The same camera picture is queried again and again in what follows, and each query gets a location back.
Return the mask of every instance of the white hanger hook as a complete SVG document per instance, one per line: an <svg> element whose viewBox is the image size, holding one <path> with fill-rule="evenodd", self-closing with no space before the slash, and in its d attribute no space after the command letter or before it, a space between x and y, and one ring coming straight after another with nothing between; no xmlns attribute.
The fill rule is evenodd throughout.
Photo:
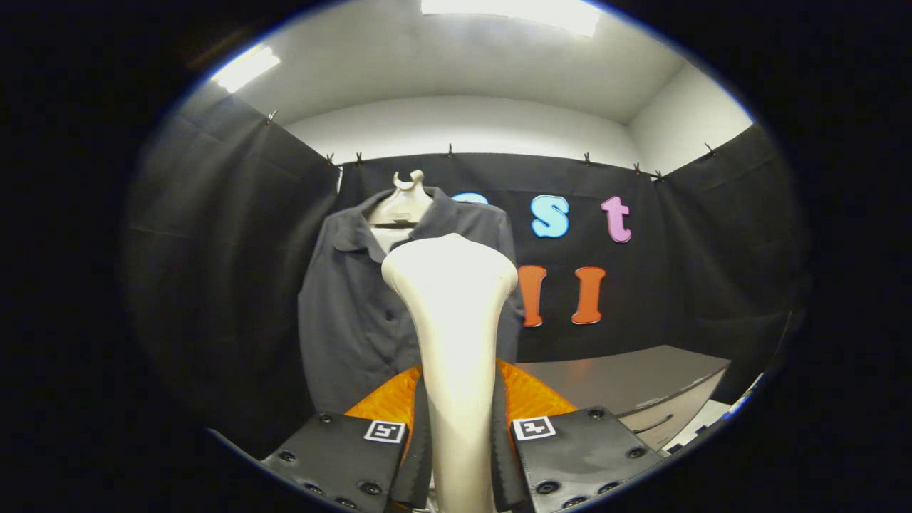
<svg viewBox="0 0 912 513"><path fill-rule="evenodd" d="M411 182L403 182L399 179L399 172L396 171L393 174L393 185L395 185L398 189L408 191L414 187L416 183L421 183L421 181L424 180L424 173L422 173L419 169L411 172L409 176L411 177Z"/></svg>

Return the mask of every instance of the black curtain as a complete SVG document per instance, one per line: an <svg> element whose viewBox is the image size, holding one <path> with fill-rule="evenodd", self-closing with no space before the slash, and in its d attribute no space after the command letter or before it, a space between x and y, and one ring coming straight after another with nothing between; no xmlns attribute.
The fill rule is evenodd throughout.
<svg viewBox="0 0 912 513"><path fill-rule="evenodd" d="M655 181L675 292L671 345L731 360L713 394L738 400L800 327L810 236L793 171L753 125Z"/></svg>
<svg viewBox="0 0 912 513"><path fill-rule="evenodd" d="M524 328L519 361L562 361L606 356L667 343L671 298L661 208L648 176L621 167L530 155L494 153L429 154L349 163L343 168L337 209L354 206L392 187L392 175L408 180L421 169L425 184L449 196L483 195L511 219L519 266L544 267L540 294L542 324ZM539 195L566 200L568 223L559 237L540 237L532 200ZM629 209L626 243L608 233L601 204L612 197ZM572 321L580 295L575 272L600 267L594 324Z"/></svg>
<svg viewBox="0 0 912 513"><path fill-rule="evenodd" d="M337 177L212 83L139 159L123 277L140 343L176 398L254 457L313 411L295 296Z"/></svg>
<svg viewBox="0 0 912 513"><path fill-rule="evenodd" d="M792 171L769 137L748 130L662 180L616 166L512 154L430 154L346 164L337 209L414 169L446 194L483 195L513 224L518 264L545 267L543 324L524 328L519 361L607 356L669 344L731 360L713 399L734 403L801 326L810 243ZM530 203L564 197L569 228L539 237ZM630 240L609 236L600 205L629 208ZM575 271L602 267L597 324L571 321Z"/></svg>

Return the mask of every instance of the shirt collar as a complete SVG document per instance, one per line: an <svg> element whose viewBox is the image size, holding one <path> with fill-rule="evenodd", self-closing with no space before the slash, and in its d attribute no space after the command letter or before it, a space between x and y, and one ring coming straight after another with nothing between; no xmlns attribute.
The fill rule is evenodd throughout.
<svg viewBox="0 0 912 513"><path fill-rule="evenodd" d="M370 196L362 204L350 208L342 215L342 223L333 238L333 246L339 251L358 251L367 249L371 259L382 262L386 253L370 231L365 217L380 201L389 197L393 189ZM409 233L409 240L445 236L456 229L456 202L438 187L425 187L430 196L430 208Z"/></svg>

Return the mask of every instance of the dark gray shirt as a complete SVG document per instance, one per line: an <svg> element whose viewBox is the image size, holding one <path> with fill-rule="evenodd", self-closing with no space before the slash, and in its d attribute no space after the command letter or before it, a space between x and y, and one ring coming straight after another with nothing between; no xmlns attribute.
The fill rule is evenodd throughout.
<svg viewBox="0 0 912 513"><path fill-rule="evenodd" d="M507 255L513 232L507 214L487 204L460 203L425 187L430 209L393 244L457 233ZM386 257L365 214L392 190L330 215L323 222L304 285L297 296L301 355L318 411L344 413L399 372L421 364L418 335L401 298L383 281ZM444 267L441 273L447 272ZM506 300L497 328L497 357L516 361L525 312L519 286Z"/></svg>

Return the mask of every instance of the fluorescent light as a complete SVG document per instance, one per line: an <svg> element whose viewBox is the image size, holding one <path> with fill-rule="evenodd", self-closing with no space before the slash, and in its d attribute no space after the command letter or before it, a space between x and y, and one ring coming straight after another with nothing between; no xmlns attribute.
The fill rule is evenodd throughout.
<svg viewBox="0 0 912 513"><path fill-rule="evenodd" d="M522 18L592 37L601 11L582 0L421 0L423 15Z"/></svg>
<svg viewBox="0 0 912 513"><path fill-rule="evenodd" d="M212 80L228 92L235 92L279 62L270 47L253 47L212 75Z"/></svg>

